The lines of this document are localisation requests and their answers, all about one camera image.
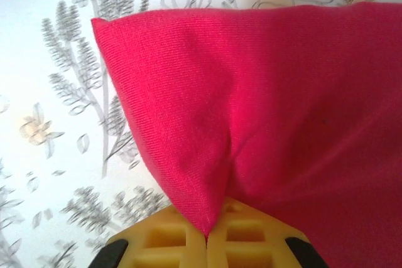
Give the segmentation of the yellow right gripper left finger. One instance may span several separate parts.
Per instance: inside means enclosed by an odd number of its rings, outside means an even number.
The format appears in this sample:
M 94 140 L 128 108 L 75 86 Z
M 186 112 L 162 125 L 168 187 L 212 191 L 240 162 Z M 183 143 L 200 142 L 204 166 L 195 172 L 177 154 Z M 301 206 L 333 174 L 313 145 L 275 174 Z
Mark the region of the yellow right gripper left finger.
M 90 268 L 206 266 L 204 235 L 173 206 L 112 236 L 90 263 Z

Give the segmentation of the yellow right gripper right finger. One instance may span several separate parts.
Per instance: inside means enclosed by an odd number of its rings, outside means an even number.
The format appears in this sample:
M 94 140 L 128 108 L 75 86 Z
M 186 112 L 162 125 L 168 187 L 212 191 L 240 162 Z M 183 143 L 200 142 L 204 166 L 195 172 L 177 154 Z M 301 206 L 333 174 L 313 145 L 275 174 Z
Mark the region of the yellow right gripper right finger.
M 226 199 L 208 236 L 208 266 L 326 267 L 304 233 L 235 199 Z

